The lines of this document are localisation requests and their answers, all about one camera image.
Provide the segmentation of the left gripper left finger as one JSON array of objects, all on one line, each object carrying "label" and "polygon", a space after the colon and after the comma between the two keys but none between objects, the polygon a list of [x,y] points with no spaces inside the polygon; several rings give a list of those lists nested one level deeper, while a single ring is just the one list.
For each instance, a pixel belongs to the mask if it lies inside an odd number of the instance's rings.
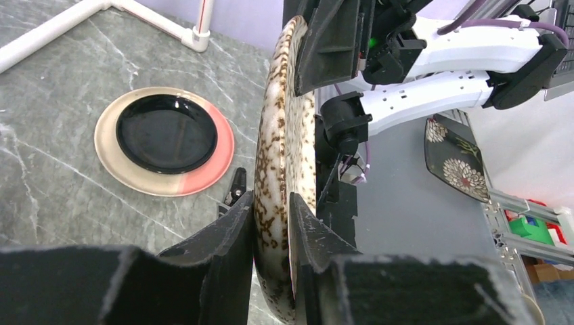
[{"label": "left gripper left finger", "polygon": [[159,255],[138,246],[4,246],[2,324],[246,324],[252,192]]}]

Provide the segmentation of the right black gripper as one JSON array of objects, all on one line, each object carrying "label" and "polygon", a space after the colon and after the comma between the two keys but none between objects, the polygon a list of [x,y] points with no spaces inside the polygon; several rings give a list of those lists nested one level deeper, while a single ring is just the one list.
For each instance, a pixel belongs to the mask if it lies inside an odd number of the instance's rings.
[{"label": "right black gripper", "polygon": [[[371,85],[402,83],[426,41],[413,31],[416,14],[426,1],[376,1],[363,78]],[[296,14],[304,17],[307,32],[296,65],[295,91],[348,81],[358,63],[359,1],[300,1]]]}]

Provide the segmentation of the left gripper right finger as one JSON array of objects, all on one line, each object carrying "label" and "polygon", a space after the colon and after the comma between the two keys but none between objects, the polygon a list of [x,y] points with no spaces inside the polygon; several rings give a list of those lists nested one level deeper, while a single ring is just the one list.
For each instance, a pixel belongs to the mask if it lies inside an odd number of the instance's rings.
[{"label": "left gripper right finger", "polygon": [[297,324],[532,324],[510,274],[473,256],[360,253],[291,193]]}]

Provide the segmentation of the speckled grey ceramic plate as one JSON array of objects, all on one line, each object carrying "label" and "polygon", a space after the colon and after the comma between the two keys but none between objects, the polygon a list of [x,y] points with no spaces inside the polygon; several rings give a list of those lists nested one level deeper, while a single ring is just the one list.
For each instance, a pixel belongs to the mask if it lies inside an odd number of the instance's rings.
[{"label": "speckled grey ceramic plate", "polygon": [[316,211],[315,94],[296,94],[295,66],[307,23],[291,18],[269,64],[255,157],[254,258],[268,308],[283,324],[295,323],[289,251],[290,193]]}]

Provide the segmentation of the pink rimmed ceramic plate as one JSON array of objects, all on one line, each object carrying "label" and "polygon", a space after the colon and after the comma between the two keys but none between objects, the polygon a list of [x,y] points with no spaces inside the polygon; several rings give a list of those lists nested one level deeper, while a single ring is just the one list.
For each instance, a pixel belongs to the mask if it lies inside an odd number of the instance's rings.
[{"label": "pink rimmed ceramic plate", "polygon": [[[201,167],[174,175],[155,173],[136,165],[121,150],[116,139],[116,123],[121,112],[135,100],[157,94],[191,99],[214,120],[218,133],[217,146],[213,155]],[[144,194],[176,197],[201,192],[217,183],[231,165],[235,140],[227,119],[203,97],[172,87],[146,87],[121,95],[108,105],[95,125],[94,146],[104,168],[123,185]]]}]

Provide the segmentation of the black ceramic plate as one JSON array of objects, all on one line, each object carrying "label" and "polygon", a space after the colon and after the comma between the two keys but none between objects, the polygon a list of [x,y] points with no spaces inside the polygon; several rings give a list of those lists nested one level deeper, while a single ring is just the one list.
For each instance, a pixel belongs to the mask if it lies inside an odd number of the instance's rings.
[{"label": "black ceramic plate", "polygon": [[116,123],[116,139],[136,165],[163,174],[193,171],[213,155],[218,133],[197,102],[178,95],[148,95],[129,104]]}]

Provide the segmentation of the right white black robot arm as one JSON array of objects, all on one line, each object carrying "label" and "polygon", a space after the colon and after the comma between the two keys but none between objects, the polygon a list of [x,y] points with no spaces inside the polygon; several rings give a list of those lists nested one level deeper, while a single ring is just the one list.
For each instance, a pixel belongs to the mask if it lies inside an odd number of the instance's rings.
[{"label": "right white black robot arm", "polygon": [[527,5],[505,18],[418,17],[425,1],[285,1],[283,19],[307,25],[297,94],[362,77],[372,86],[328,100],[315,129],[318,155],[352,155],[395,125],[451,109],[518,106],[546,86],[573,39]]}]

